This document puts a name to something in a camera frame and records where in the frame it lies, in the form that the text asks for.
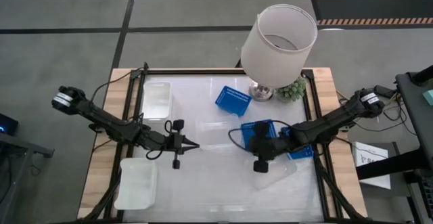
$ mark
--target gray floor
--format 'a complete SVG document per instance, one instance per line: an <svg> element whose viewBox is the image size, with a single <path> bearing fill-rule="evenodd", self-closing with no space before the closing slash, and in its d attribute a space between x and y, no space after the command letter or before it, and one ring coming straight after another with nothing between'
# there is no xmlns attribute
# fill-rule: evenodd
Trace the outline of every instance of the gray floor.
<svg viewBox="0 0 433 224"><path fill-rule="evenodd" d="M136 0L131 26L249 25L264 7L298 5L313 14L309 0ZM127 0L0 0L0 28L120 27ZM247 32L129 34L121 68L232 67ZM76 216L94 134L88 122L51 108L60 85L90 94L107 81L118 34L0 35L0 112L20 121L18 135L56 149L37 177L21 191L16 223L70 221ZM332 68L336 87L351 95L394 76L432 64L433 30L322 30L306 66ZM102 103L104 91L97 98ZM370 129L393 124L383 117L362 120ZM418 147L403 127L373 133L353 128L350 139L396 141L400 151ZM365 194L370 217L410 219L401 199Z"/></svg>

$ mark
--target white lampshade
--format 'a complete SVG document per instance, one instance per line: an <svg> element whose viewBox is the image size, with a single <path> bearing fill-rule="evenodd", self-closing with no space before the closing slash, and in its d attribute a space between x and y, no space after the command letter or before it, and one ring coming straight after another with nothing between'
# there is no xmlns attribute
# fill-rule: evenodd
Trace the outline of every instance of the white lampshade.
<svg viewBox="0 0 433 224"><path fill-rule="evenodd" d="M268 7L242 47L242 67L260 85L289 85L299 77L316 37L315 21L306 11L286 4Z"/></svg>

